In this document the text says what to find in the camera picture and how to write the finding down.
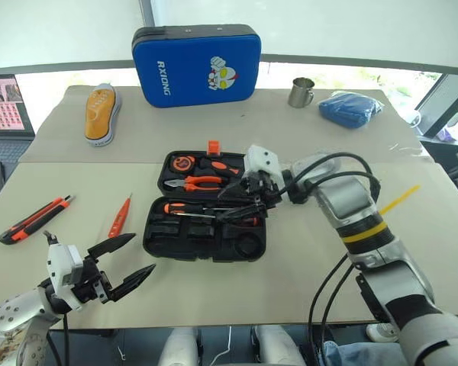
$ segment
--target cartoon sticker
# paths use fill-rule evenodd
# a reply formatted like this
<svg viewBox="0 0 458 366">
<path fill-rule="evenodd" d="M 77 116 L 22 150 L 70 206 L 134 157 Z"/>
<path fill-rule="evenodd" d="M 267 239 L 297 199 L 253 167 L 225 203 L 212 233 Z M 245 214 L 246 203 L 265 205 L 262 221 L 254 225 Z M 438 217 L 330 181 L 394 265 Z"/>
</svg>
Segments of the cartoon sticker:
<svg viewBox="0 0 458 366">
<path fill-rule="evenodd" d="M 208 74 L 208 87 L 212 90 L 230 88 L 239 75 L 219 56 L 211 58 L 211 72 Z"/>
</svg>

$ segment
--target black cable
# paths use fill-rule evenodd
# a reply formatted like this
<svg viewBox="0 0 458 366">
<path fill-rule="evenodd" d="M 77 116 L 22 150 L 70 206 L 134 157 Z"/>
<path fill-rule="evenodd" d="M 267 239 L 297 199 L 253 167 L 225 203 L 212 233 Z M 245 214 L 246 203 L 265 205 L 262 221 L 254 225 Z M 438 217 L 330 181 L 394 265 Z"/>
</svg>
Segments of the black cable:
<svg viewBox="0 0 458 366">
<path fill-rule="evenodd" d="M 319 287 L 318 291 L 315 293 L 314 299 L 312 299 L 311 309 L 310 309 L 310 311 L 308 313 L 308 322 L 307 322 L 307 333 L 308 334 L 307 334 L 307 337 L 308 337 L 308 341 L 309 341 L 310 346 L 311 346 L 312 354 L 314 355 L 314 360 L 315 360 L 315 364 L 316 365 L 319 365 L 319 360 L 318 360 L 318 353 L 317 353 L 317 351 L 315 349 L 315 344 L 314 344 L 314 334 L 312 332 L 312 326 L 313 326 L 312 325 L 312 317 L 314 315 L 315 304 L 318 302 L 318 298 L 321 295 L 321 292 L 323 291 L 323 289 L 326 286 L 326 284 L 329 282 L 331 277 L 333 277 L 334 273 L 336 273 L 336 271 L 339 269 L 339 267 L 347 260 L 347 258 L 348 258 L 347 254 L 343 255 L 343 258 L 341 258 L 339 260 L 339 262 L 331 270 L 331 272 L 329 272 L 327 274 L 326 278 L 322 282 L 322 284 Z"/>
<path fill-rule="evenodd" d="M 355 160 L 357 160 L 358 162 L 361 163 L 361 165 L 364 167 L 365 171 L 369 174 L 373 174 L 372 173 L 372 169 L 369 167 L 368 163 L 365 161 L 364 158 L 362 158 L 361 156 L 359 155 L 356 155 L 356 154 L 353 154 L 351 152 L 335 152 L 333 154 L 329 154 L 329 155 L 326 155 L 325 157 L 323 158 L 320 158 L 319 160 L 317 160 L 316 162 L 310 164 L 307 168 L 305 168 L 304 170 L 302 170 L 300 173 L 298 173 L 291 181 L 288 185 L 286 185 L 285 187 L 283 187 L 282 189 L 280 189 L 276 194 L 277 195 L 282 195 L 284 194 L 285 192 L 287 192 L 287 190 L 289 190 L 295 183 L 297 183 L 298 181 L 300 181 L 307 173 L 309 173 L 312 169 L 315 169 L 317 168 L 320 164 L 328 161 L 328 160 L 332 160 L 334 158 L 340 158 L 340 157 L 347 157 L 347 158 L 353 158 Z"/>
<path fill-rule="evenodd" d="M 51 335 L 49 334 L 49 332 L 46 335 L 46 340 L 47 340 L 47 343 L 49 343 L 49 346 L 50 346 L 51 351 L 53 353 L 54 359 L 56 360 L 56 366 L 63 366 L 61 364 L 60 354 L 58 353 L 56 345 L 54 344 L 53 339 L 51 338 Z"/>
<path fill-rule="evenodd" d="M 348 171 L 348 172 L 339 172 L 328 175 L 316 181 L 315 183 L 311 183 L 309 189 L 307 190 L 307 194 L 311 194 L 314 189 L 316 189 L 319 184 L 324 183 L 325 181 L 329 181 L 334 178 L 344 177 L 347 175 L 361 175 L 362 177 L 367 177 L 370 180 L 370 195 L 372 199 L 376 202 L 380 195 L 380 181 L 376 176 L 370 173 L 359 172 L 359 171 Z"/>
<path fill-rule="evenodd" d="M 63 317 L 63 332 L 64 332 L 64 364 L 69 366 L 69 329 L 68 329 L 68 316 L 64 314 Z"/>
<path fill-rule="evenodd" d="M 324 353 L 324 329 L 326 326 L 327 322 L 327 315 L 329 314 L 329 310 L 331 309 L 331 306 L 333 304 L 334 298 L 337 295 L 337 292 L 341 289 L 341 286 L 343 286 L 343 283 L 345 280 L 350 276 L 351 271 L 353 270 L 354 266 L 350 265 L 350 267 L 344 272 L 343 277 L 339 280 L 337 283 L 336 287 L 333 290 L 333 293 L 331 294 L 331 297 L 329 297 L 329 300 L 327 301 L 326 309 L 324 310 L 324 315 L 322 316 L 322 322 L 321 322 L 321 354 L 322 354 L 322 361 L 324 362 L 324 366 L 327 365 L 327 359 L 326 359 L 326 354 Z"/>
</svg>

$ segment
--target laptop screen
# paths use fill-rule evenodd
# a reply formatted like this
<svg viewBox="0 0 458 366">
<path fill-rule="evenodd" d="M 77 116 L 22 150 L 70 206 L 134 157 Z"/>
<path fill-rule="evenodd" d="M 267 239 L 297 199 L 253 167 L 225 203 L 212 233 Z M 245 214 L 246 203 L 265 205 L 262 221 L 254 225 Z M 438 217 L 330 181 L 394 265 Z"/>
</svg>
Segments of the laptop screen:
<svg viewBox="0 0 458 366">
<path fill-rule="evenodd" d="M 14 75 L 0 75 L 0 138 L 34 137 Z"/>
</svg>

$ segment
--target beige table surface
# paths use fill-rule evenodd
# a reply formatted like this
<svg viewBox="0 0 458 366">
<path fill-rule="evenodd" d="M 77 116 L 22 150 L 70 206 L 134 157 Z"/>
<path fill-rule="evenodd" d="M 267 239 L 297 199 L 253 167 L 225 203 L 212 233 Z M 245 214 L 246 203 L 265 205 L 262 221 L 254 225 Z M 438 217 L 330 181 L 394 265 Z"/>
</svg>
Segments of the beige table surface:
<svg viewBox="0 0 458 366">
<path fill-rule="evenodd" d="M 382 181 L 379 207 L 412 185 L 421 185 L 385 219 L 429 277 L 437 304 L 458 314 L 457 190 L 443 169 L 431 162 L 375 163 L 372 167 Z M 160 196 L 159 173 L 157 164 L 22 163 L 1 192 L 0 233 L 54 197 L 75 194 L 71 206 L 44 228 L 57 234 L 62 243 L 78 246 L 82 255 L 106 238 L 115 213 L 133 193 L 124 231 L 138 236 L 114 255 L 102 257 L 99 267 L 113 284 L 150 263 L 157 267 L 118 303 L 93 301 L 81 313 L 71 313 L 71 327 L 306 322 L 312 296 L 345 252 L 315 201 L 282 203 L 269 212 L 267 250 L 256 262 L 153 258 L 143 250 L 141 240 L 150 205 Z M 46 257 L 47 242 L 39 233 L 15 246 L 0 243 L 0 302 L 45 279 Z M 323 308 L 319 304 L 316 317 L 321 317 Z M 353 279 L 337 296 L 329 320 L 372 320 Z"/>
<path fill-rule="evenodd" d="M 316 89 L 313 102 L 302 109 L 287 105 L 286 89 L 258 89 L 246 101 L 233 103 L 155 108 L 138 87 L 117 88 L 122 107 L 114 140 L 94 148 L 84 138 L 85 103 L 92 89 L 68 88 L 22 162 L 160 163 L 173 150 L 204 150 L 208 140 L 220 140 L 223 151 L 233 153 L 245 153 L 255 143 L 277 153 L 281 162 L 343 150 L 369 162 L 411 161 L 422 150 L 414 131 L 380 90 L 359 91 L 385 107 L 367 126 L 349 130 L 319 114 L 317 103 L 333 90 Z"/>
</svg>

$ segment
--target laptop keyboard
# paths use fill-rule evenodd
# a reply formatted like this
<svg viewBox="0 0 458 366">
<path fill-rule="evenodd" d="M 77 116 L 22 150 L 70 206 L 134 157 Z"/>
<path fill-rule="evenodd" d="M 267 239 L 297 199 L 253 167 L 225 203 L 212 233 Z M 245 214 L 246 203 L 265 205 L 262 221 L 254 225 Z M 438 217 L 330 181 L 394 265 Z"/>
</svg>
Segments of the laptop keyboard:
<svg viewBox="0 0 458 366">
<path fill-rule="evenodd" d="M 0 162 L 17 162 L 31 141 L 0 141 Z"/>
</svg>

